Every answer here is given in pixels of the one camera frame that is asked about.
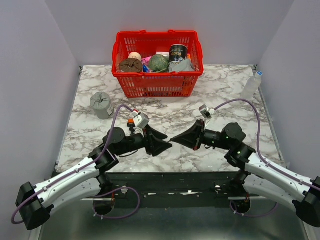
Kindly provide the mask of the orange black padlock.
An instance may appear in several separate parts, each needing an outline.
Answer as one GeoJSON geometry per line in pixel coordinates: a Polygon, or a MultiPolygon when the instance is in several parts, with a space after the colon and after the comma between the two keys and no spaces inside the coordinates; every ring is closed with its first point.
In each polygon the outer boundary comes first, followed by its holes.
{"type": "Polygon", "coordinates": [[[135,127],[135,122],[132,118],[128,119],[127,126],[128,127],[135,127]]]}

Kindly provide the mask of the black head key bunch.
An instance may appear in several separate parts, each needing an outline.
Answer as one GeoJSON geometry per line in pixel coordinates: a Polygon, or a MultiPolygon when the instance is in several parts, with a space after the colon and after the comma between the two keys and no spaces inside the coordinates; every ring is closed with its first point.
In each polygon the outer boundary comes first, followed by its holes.
{"type": "Polygon", "coordinates": [[[135,126],[134,125],[130,125],[129,126],[129,131],[130,131],[130,135],[133,136],[135,134],[135,126]]]}

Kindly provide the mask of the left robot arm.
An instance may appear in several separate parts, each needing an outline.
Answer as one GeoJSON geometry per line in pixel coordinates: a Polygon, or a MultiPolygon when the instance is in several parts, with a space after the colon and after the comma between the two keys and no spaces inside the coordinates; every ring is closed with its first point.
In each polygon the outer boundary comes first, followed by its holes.
{"type": "Polygon", "coordinates": [[[105,172],[115,167],[122,155],[145,149],[156,157],[173,145],[167,135],[146,126],[141,133],[127,136],[120,127],[114,127],[103,138],[103,143],[69,170],[41,183],[26,182],[20,186],[16,198],[16,212],[28,231],[47,222],[54,210],[62,204],[93,194],[107,197],[112,189],[105,172]]]}

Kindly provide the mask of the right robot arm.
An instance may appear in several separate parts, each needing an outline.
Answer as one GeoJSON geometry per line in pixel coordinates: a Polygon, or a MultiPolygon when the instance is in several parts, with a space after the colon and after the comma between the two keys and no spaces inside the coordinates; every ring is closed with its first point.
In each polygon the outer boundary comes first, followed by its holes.
{"type": "Polygon", "coordinates": [[[227,162],[239,168],[244,176],[230,183],[230,191],[241,196],[245,192],[258,195],[286,206],[306,224],[320,226],[320,179],[299,175],[261,156],[243,141],[246,134],[238,123],[227,124],[217,132],[205,128],[197,120],[187,131],[172,138],[197,151],[201,145],[226,150],[227,162]]]}

